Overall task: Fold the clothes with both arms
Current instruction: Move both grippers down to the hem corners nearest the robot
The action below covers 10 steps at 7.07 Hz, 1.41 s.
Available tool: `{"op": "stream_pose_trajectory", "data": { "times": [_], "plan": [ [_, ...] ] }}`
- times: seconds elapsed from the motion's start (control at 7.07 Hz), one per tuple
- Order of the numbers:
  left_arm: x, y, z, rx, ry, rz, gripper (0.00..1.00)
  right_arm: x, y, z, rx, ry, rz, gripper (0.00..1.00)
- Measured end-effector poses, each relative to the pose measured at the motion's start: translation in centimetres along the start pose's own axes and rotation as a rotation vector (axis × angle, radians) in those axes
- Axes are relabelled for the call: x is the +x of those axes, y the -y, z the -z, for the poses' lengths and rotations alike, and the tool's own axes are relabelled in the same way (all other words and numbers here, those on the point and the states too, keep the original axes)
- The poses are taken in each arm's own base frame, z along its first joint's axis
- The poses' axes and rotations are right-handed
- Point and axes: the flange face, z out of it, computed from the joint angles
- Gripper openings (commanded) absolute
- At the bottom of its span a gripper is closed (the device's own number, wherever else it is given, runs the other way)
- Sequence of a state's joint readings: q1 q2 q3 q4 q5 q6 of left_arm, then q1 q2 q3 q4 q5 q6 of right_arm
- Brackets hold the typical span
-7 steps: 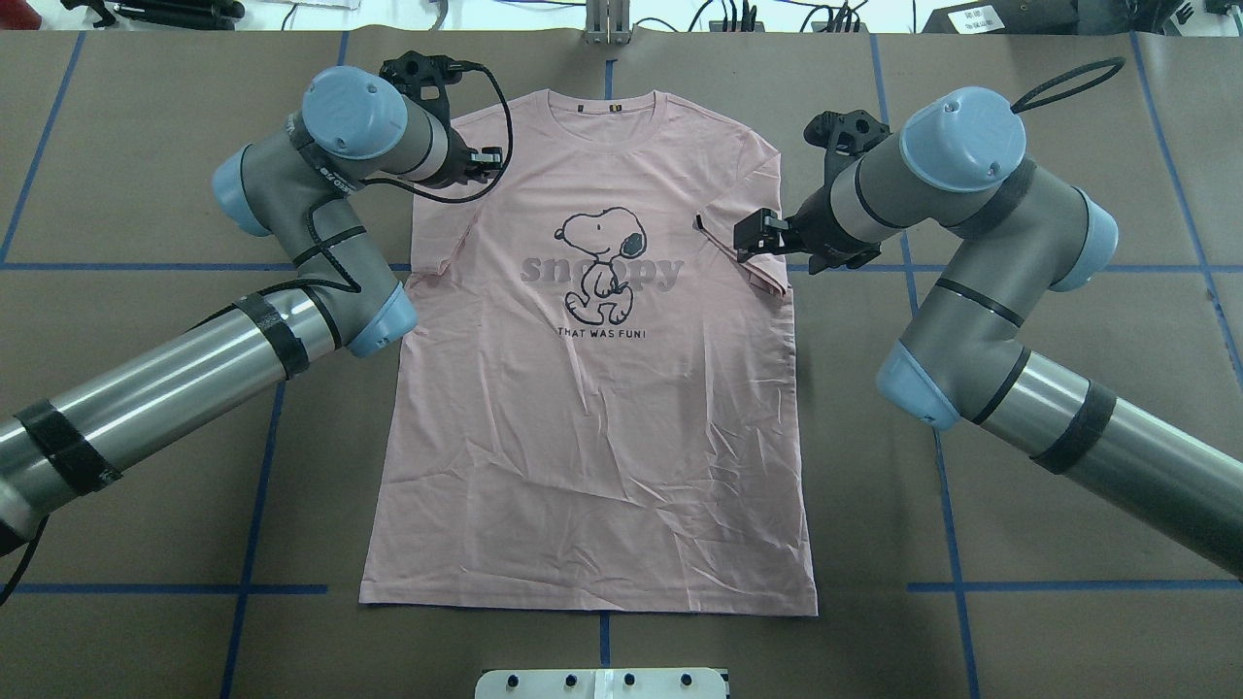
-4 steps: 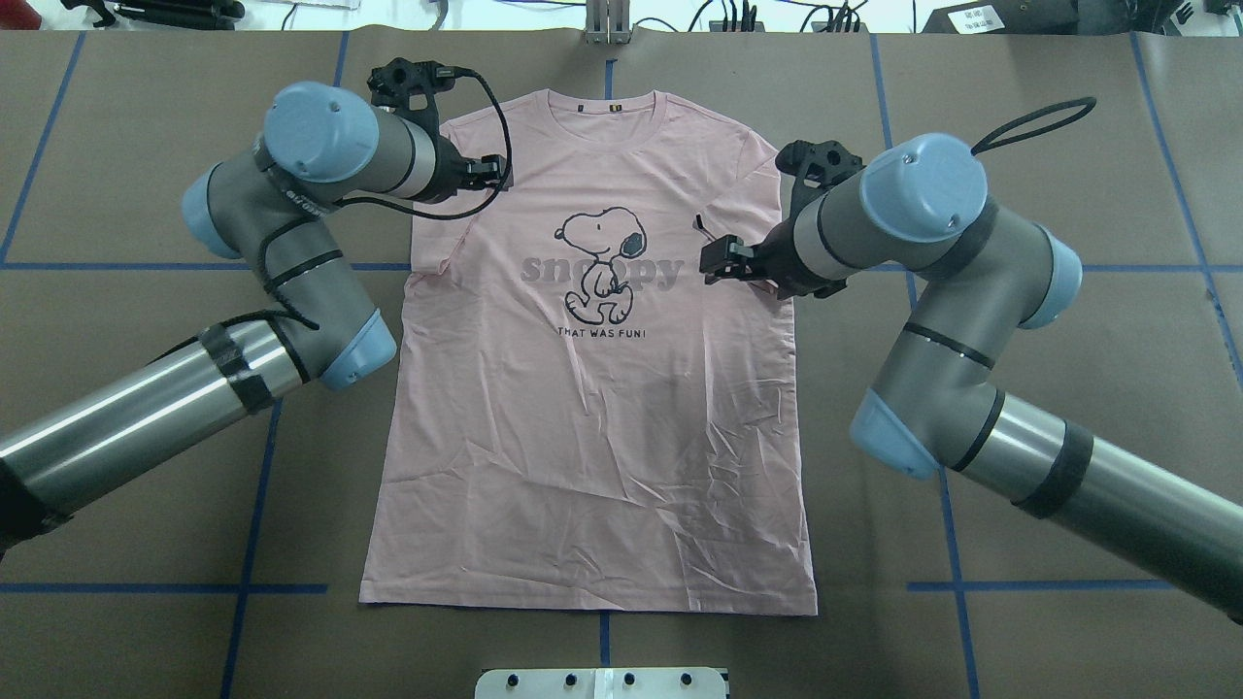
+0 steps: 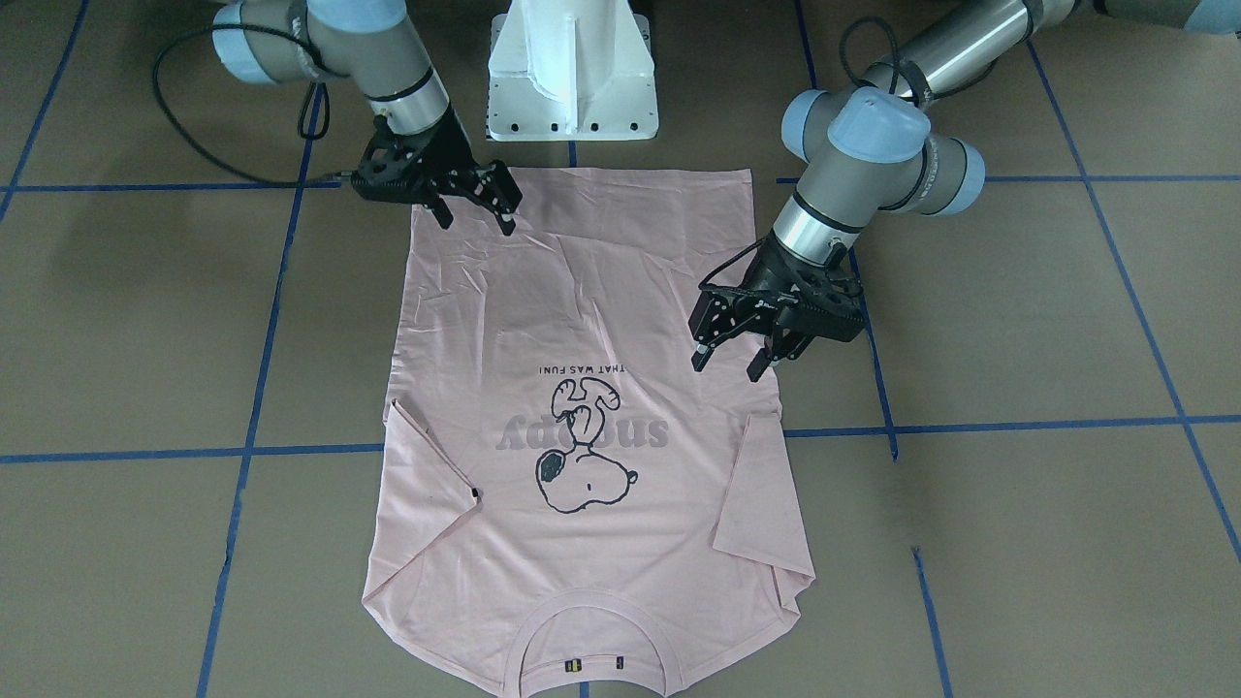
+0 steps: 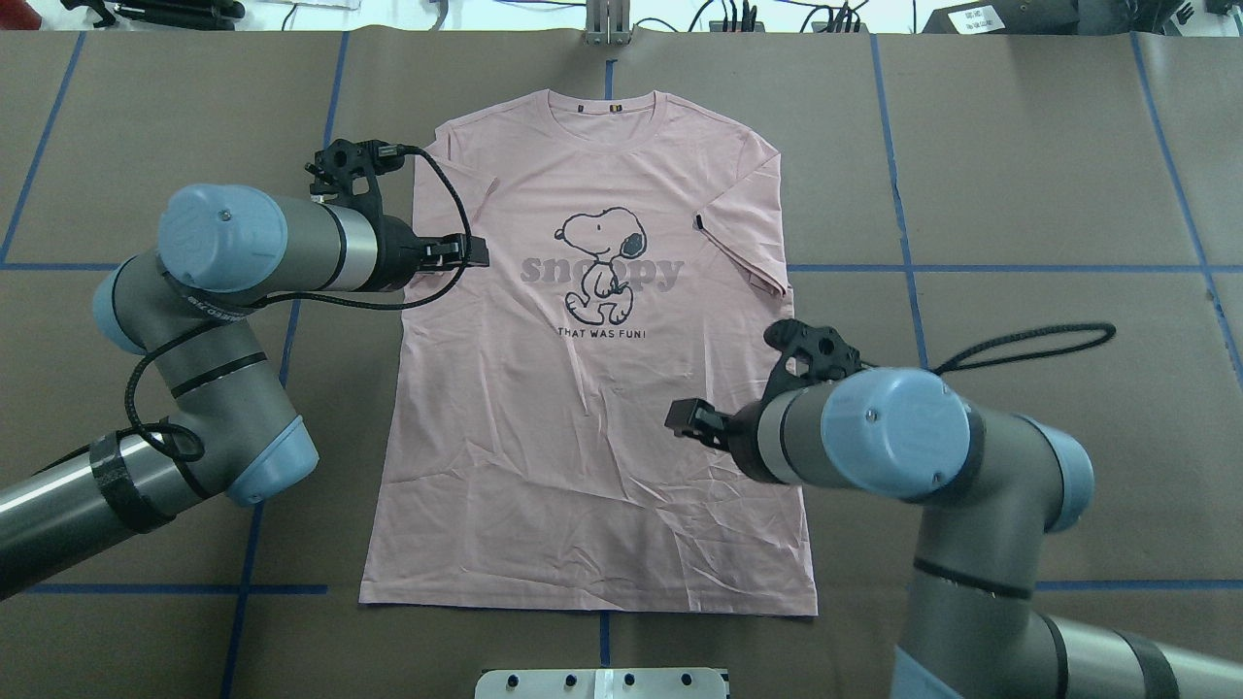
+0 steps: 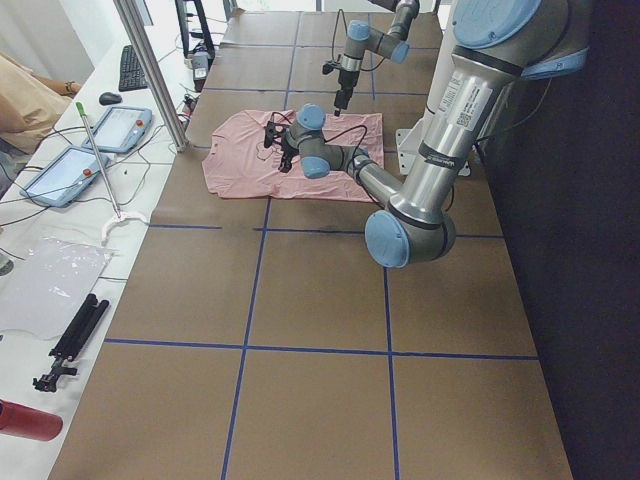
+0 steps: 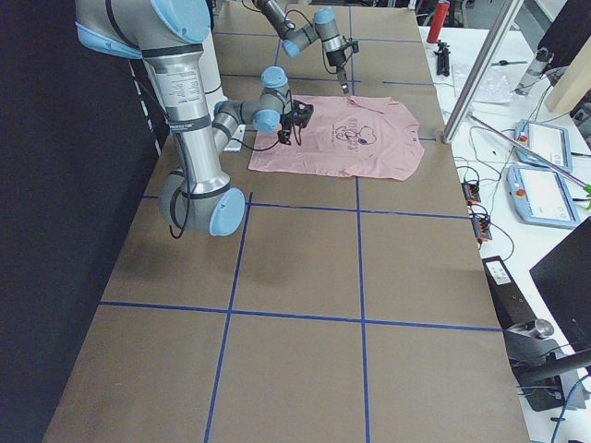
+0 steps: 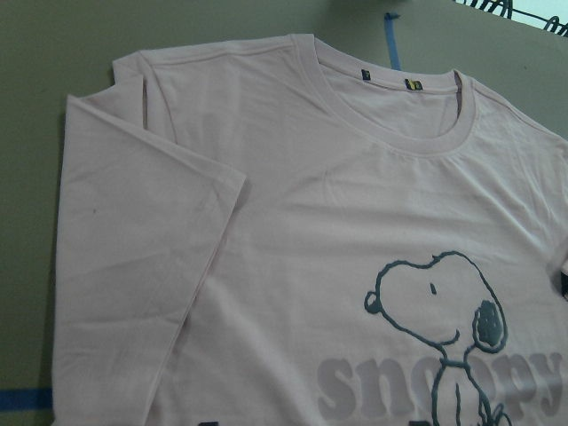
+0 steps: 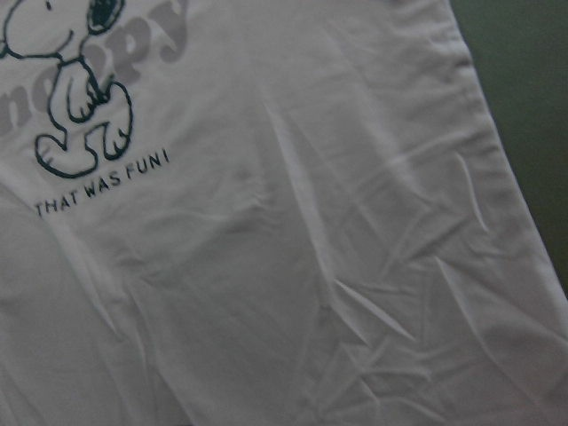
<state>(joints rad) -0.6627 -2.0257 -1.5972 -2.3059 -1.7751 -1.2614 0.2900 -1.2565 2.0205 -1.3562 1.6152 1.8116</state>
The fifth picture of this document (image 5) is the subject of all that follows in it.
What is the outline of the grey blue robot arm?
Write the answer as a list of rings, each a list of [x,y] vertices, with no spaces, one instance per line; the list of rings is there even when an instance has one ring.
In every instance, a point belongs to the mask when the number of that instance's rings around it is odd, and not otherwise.
[[[282,149],[282,172],[294,157],[308,178],[343,171],[379,203],[365,225],[365,243],[377,263],[402,268],[438,259],[456,234],[444,201],[502,90],[517,80],[581,69],[593,9],[590,1],[457,2],[437,62],[450,77],[438,105],[420,121],[422,134],[404,180],[360,147],[330,144],[322,131],[325,113],[314,104],[290,123],[269,121],[264,143]]]
[[[336,60],[327,61],[323,65],[323,74],[337,70],[339,89],[334,99],[334,115],[339,116],[348,108],[349,102],[357,86],[362,62],[366,52],[379,55],[394,63],[402,63],[409,51],[406,42],[413,20],[420,9],[418,1],[372,1],[394,12],[394,18],[387,32],[379,31],[367,21],[352,20],[346,26],[346,40],[343,52]]]

